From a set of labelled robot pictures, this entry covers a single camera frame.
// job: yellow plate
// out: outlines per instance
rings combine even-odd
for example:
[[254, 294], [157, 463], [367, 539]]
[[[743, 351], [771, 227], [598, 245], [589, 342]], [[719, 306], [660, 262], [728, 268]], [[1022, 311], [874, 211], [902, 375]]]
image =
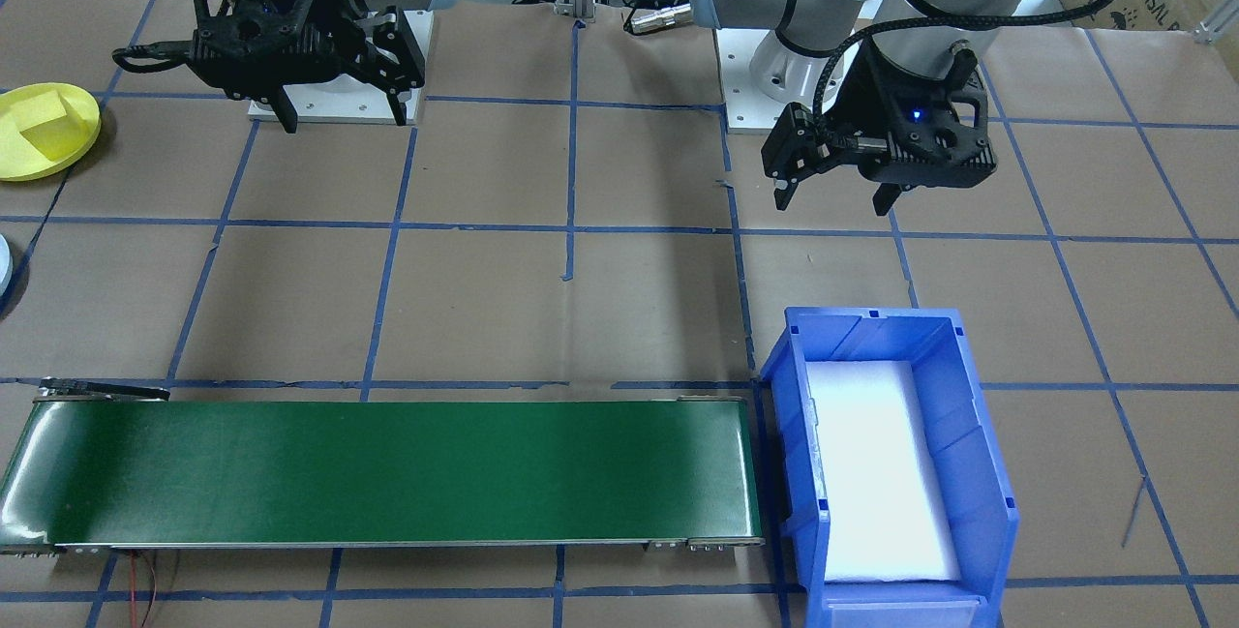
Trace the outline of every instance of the yellow plate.
[[0, 181], [33, 181], [68, 168], [99, 137], [99, 104], [72, 84], [0, 94]]

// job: blue bin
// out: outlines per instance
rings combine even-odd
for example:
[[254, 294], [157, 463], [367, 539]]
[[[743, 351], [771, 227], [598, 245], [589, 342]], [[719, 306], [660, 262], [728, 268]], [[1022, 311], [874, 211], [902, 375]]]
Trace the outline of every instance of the blue bin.
[[[959, 565], [957, 581], [828, 582], [829, 488], [807, 364], [911, 364], [924, 437]], [[787, 329], [762, 368], [783, 438], [797, 572], [807, 628], [990, 628], [1020, 515], [959, 313], [903, 307], [788, 307]]]

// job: green conveyor belt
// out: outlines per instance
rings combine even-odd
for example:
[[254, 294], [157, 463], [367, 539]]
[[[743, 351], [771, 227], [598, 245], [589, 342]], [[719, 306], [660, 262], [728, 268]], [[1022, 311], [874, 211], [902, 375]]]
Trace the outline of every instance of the green conveyor belt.
[[746, 408], [37, 403], [0, 550], [761, 536]]

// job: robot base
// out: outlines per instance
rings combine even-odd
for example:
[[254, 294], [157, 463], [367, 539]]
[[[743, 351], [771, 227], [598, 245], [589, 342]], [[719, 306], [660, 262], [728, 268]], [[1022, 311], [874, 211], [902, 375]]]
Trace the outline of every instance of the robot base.
[[[430, 55], [430, 36], [435, 16], [430, 11], [404, 11], [418, 45], [426, 56]], [[395, 125], [392, 109], [388, 107], [383, 90], [369, 84], [362, 84], [353, 77], [341, 73], [325, 84], [290, 84], [285, 87], [289, 99], [297, 109], [297, 121], [352, 121], [352, 124]], [[421, 90], [414, 89], [409, 99], [409, 125], [418, 124], [421, 107]], [[250, 120], [274, 121], [275, 113], [265, 104], [250, 102]]]
[[[722, 82], [722, 95], [727, 104], [727, 130], [738, 135], [768, 135], [778, 121], [787, 103], [766, 95], [757, 85], [750, 63], [762, 45], [762, 38], [769, 33], [766, 28], [719, 28], [715, 36], [719, 47], [719, 77]], [[846, 73], [855, 50], [847, 51], [838, 76]], [[834, 103], [839, 87], [826, 89], [825, 107]]]

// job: white foam insert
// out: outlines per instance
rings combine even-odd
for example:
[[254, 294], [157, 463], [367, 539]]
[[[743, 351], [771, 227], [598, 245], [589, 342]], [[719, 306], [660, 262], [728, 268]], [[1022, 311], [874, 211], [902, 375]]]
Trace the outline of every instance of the white foam insert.
[[911, 364], [805, 368], [830, 505], [825, 580], [959, 580]]

